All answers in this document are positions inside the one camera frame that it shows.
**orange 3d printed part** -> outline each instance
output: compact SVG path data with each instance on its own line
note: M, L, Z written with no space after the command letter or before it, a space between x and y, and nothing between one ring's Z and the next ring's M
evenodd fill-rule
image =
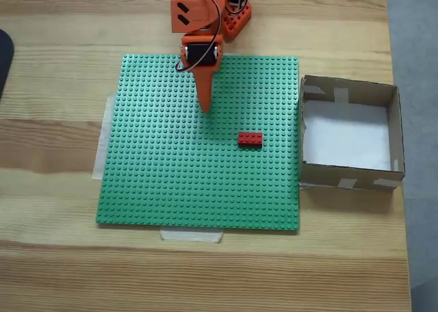
M172 32L185 33L175 69L193 73L199 105L208 112L223 41L232 41L240 33L251 17L251 5L248 0L171 0L170 9Z

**black cable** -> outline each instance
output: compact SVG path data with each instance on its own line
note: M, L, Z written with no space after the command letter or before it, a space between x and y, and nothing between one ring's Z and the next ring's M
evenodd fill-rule
M201 55L201 57L198 59L198 61L196 61L195 63L193 63L193 65L191 66L187 66L185 68L181 68L178 69L180 63L181 63L181 59L178 61L178 63L175 65L175 70L177 71L177 73L184 73L185 71L190 71L192 70L194 67L198 66L198 64L204 59L204 57L207 55L207 53L210 51L210 49L213 47L214 42L216 41L216 38L218 37L218 34L221 30L222 27L222 17L220 16L220 8L218 3L215 0L210 0L214 3L214 5L216 6L216 10L218 11L218 19L219 19L219 23L218 23L218 28L216 30L216 33L214 34L213 38L210 41L209 46L207 47L207 49L205 50L204 54Z

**white paper lining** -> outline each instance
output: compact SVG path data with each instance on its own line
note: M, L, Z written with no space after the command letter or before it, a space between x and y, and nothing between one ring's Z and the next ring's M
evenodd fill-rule
M384 107L305 101L303 159L310 164L391 170Z

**gray floor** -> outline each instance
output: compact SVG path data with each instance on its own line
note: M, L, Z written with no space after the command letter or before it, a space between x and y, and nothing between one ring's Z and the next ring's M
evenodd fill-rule
M438 275L438 0L388 0L402 95L411 286Z

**red lego brick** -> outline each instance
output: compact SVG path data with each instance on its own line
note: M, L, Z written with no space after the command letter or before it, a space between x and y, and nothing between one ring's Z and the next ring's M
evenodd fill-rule
M263 144L262 132L239 132L237 143L240 146L261 146Z

